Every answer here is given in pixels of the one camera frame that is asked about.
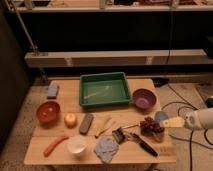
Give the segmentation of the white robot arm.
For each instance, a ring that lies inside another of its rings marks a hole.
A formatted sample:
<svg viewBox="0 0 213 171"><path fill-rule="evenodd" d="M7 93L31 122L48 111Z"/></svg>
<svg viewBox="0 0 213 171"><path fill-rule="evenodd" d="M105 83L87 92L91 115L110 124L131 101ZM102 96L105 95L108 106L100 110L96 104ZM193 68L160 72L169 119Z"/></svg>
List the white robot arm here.
<svg viewBox="0 0 213 171"><path fill-rule="evenodd" d="M173 117L159 123L164 128L188 128L190 130L213 129L213 108L187 112L184 117Z"/></svg>

